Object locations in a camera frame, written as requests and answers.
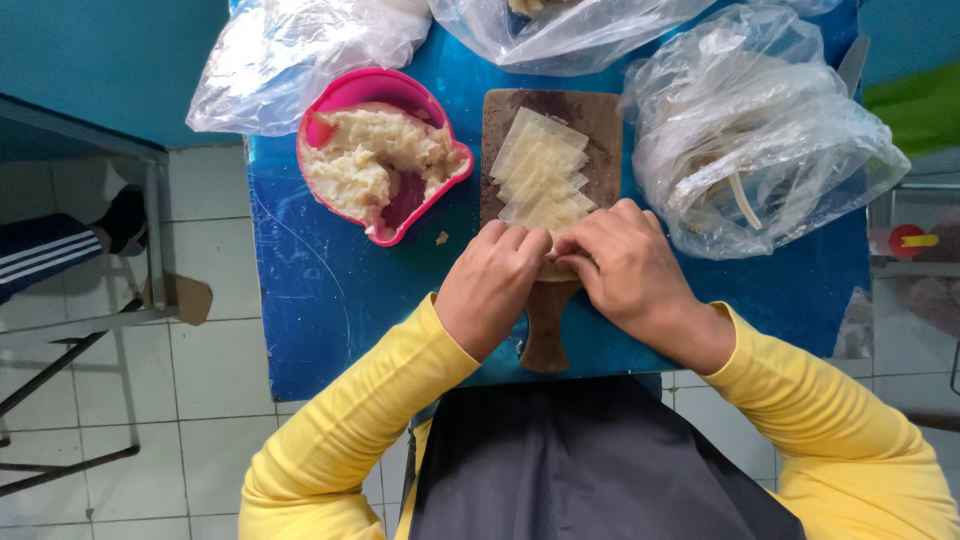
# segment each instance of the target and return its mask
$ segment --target hand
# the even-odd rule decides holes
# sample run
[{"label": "hand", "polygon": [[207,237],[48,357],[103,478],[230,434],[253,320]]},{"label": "hand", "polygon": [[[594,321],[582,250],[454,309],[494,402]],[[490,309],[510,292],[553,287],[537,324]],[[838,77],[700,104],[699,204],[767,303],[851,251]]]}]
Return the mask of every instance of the hand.
[{"label": "hand", "polygon": [[[575,255],[581,249],[593,260]],[[632,337],[701,375],[730,360],[733,323],[693,296],[652,211],[621,199],[564,231],[555,251],[593,305]]]},{"label": "hand", "polygon": [[544,229],[493,220],[453,263],[434,309],[470,357],[482,362],[510,335],[552,244]]}]

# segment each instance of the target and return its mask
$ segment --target shoe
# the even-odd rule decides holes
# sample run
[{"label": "shoe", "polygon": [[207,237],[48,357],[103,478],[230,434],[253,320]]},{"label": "shoe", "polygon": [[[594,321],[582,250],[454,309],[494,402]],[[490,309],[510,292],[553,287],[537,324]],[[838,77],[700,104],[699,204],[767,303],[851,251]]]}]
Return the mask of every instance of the shoe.
[{"label": "shoe", "polygon": [[143,188],[127,185],[110,202],[104,217],[91,224],[110,237],[110,253],[120,257],[136,257],[147,247],[147,210]]}]

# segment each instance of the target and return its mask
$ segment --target clear plastic bag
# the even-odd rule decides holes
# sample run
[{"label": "clear plastic bag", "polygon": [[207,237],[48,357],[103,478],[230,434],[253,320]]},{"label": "clear plastic bag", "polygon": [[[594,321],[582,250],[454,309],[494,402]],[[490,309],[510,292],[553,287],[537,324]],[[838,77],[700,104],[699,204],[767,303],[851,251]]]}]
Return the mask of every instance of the clear plastic bag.
[{"label": "clear plastic bag", "polygon": [[186,124],[292,133],[336,77],[408,64],[430,23],[426,0],[244,0],[210,52]]},{"label": "clear plastic bag", "polygon": [[790,8],[732,5],[627,73],[636,182],[674,245],[769,255],[860,208],[910,162],[823,60]]},{"label": "clear plastic bag", "polygon": [[843,2],[843,0],[747,0],[748,4],[789,6],[801,17],[811,17],[813,15],[832,12],[833,8],[839,6],[841,2]]},{"label": "clear plastic bag", "polygon": [[[596,73],[692,19],[713,0],[429,0],[434,18],[511,73]],[[518,4],[543,5],[532,16]]]}]

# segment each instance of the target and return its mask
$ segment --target red object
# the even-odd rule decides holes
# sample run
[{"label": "red object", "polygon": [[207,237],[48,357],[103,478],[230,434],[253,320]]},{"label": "red object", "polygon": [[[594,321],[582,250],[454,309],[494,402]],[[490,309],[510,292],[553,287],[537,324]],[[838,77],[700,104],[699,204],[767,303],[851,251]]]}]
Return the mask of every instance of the red object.
[{"label": "red object", "polygon": [[926,232],[912,224],[900,225],[890,233],[890,250],[894,252],[894,257],[914,258],[924,252],[925,246],[916,246],[911,248],[903,247],[903,238],[905,236],[922,236]]},{"label": "red object", "polygon": [[[415,114],[415,112],[420,110],[425,111],[429,117],[423,118],[423,121],[437,129],[447,126],[450,130],[450,138],[453,139],[454,146],[469,160],[467,169],[462,174],[447,180],[432,197],[416,207],[413,212],[396,227],[396,233],[393,236],[387,236],[389,231],[382,229],[369,234],[369,238],[374,244],[392,246],[403,238],[403,235],[410,226],[413,225],[424,212],[432,207],[434,203],[440,200],[444,193],[458,182],[469,177],[470,172],[473,170],[473,154],[466,144],[457,142],[456,138],[454,138],[453,127],[450,126],[450,119],[446,116],[444,108],[440,106],[437,98],[433,97],[433,94],[424,88],[423,85],[393,69],[367,67],[350,71],[334,79],[333,82],[326,87],[326,90],[324,90],[320,98],[303,114],[303,118],[300,120],[300,128],[297,130],[297,163],[300,165],[300,173],[305,180],[306,174],[303,173],[303,162],[300,160],[300,141],[305,140],[307,144],[314,148],[323,148],[333,133],[325,124],[314,122],[311,114],[317,110],[337,110],[368,102],[381,102],[393,105],[394,107],[403,109],[406,113],[414,117],[421,116],[421,114]],[[316,191],[313,192],[313,196],[318,202],[340,217],[356,223],[365,229],[370,225],[344,216],[324,201]],[[391,201],[391,204],[384,209],[384,214],[391,213],[391,206],[393,204],[394,201]],[[397,209],[395,212],[402,213],[402,210]]]}]

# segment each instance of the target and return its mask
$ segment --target blue table surface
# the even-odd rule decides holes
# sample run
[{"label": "blue table surface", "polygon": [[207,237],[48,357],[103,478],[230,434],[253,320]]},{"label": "blue table surface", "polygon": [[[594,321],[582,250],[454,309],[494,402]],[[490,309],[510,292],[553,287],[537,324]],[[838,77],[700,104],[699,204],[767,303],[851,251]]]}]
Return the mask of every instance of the blue table surface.
[{"label": "blue table surface", "polygon": [[[718,2],[701,17],[728,5]],[[824,33],[826,60],[838,65],[856,38],[856,0],[809,19]],[[443,104],[456,138],[478,160],[468,181],[453,187],[404,240],[391,248],[369,242],[363,229],[314,201],[300,175],[295,135],[249,137],[248,179],[257,270],[273,395],[314,396],[402,321],[429,291],[439,289],[453,261],[478,230],[480,131],[491,88],[544,88],[619,93],[629,61],[647,58],[673,33],[635,50],[602,73],[553,78],[505,73],[470,52],[437,24],[403,69]],[[622,195],[636,191],[624,124]],[[864,211],[850,213],[769,256],[714,261],[678,255],[690,286],[704,301],[723,300],[760,331],[817,356],[828,356],[852,290],[869,288]],[[437,246],[440,232],[449,239]],[[581,291],[566,306],[562,340],[572,367],[552,378],[596,377],[678,369],[670,360],[607,322]],[[521,368],[511,338],[465,384],[541,380]]]}]

